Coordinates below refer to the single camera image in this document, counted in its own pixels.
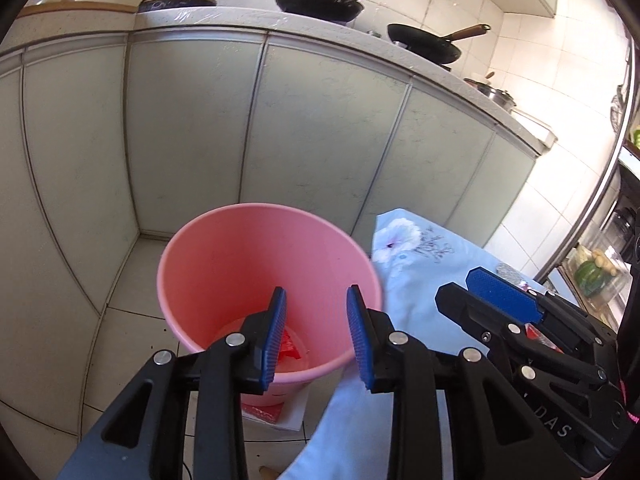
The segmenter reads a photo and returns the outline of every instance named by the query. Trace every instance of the stainless steel pot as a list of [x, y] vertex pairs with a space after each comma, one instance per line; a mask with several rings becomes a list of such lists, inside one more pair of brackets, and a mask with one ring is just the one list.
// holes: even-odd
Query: stainless steel pot
[[511, 109], [516, 106], [516, 101], [514, 101], [513, 97], [511, 97], [507, 91], [494, 88], [491, 85], [487, 85], [479, 81], [474, 81], [473, 79], [466, 78], [465, 82], [469, 83], [471, 86], [475, 86], [478, 91], [482, 92], [491, 99], [491, 101], [496, 103], [500, 108], [504, 108], [507, 112], [511, 112]]

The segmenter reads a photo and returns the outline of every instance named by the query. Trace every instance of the cabinet door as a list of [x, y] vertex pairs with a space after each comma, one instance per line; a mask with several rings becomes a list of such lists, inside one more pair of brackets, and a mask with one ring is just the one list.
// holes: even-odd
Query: cabinet door
[[0, 78], [0, 399], [75, 433], [98, 316], [38, 207], [23, 149], [19, 88], [17, 72]]
[[97, 309], [138, 235], [122, 134], [124, 46], [25, 68], [33, 174], [53, 232]]
[[463, 111], [413, 89], [354, 231], [356, 241], [368, 250], [376, 216], [399, 207], [444, 225], [493, 134]]
[[134, 43], [127, 142], [140, 229], [175, 233], [238, 201], [260, 44]]
[[535, 160], [496, 135], [445, 227], [480, 247], [513, 205]]
[[343, 60], [270, 46], [248, 141], [242, 202], [272, 202], [350, 232], [405, 84]]

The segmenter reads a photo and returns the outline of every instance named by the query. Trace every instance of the pink bucket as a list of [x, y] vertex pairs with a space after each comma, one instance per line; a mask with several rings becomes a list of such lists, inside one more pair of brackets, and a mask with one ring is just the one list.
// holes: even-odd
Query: pink bucket
[[242, 398], [267, 406], [353, 358], [345, 301], [354, 283], [367, 307], [382, 309], [376, 272], [344, 232], [299, 209], [246, 203], [204, 213], [175, 234], [160, 260], [158, 299], [177, 338], [201, 352], [283, 287], [286, 330], [301, 359], [279, 365], [264, 396]]

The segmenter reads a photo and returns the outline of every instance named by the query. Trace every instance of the light blue tablecloth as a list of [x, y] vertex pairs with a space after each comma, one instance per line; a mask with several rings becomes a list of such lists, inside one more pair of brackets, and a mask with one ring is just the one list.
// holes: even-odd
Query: light blue tablecloth
[[[500, 260], [403, 209], [378, 216], [372, 247], [372, 260], [384, 290], [384, 310], [396, 330], [406, 331], [440, 352], [458, 354], [467, 346], [487, 350], [441, 315], [434, 298], [446, 283], [465, 286], [471, 269], [484, 267], [495, 272]], [[370, 394], [360, 381], [355, 362], [347, 366], [313, 438], [280, 479], [384, 480], [392, 400], [392, 394]], [[443, 406], [441, 402], [441, 425], [446, 427]]]

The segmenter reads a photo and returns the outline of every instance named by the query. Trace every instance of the pan handle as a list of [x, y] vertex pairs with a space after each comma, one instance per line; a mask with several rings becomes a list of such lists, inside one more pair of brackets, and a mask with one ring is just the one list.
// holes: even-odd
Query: pan handle
[[446, 41], [457, 41], [464, 40], [466, 38], [472, 38], [474, 36], [482, 36], [486, 34], [488, 30], [491, 30], [491, 27], [487, 24], [474, 25], [473, 27], [463, 28], [462, 30], [457, 30], [456, 32], [452, 32], [448, 36], [443, 36], [442, 39]]

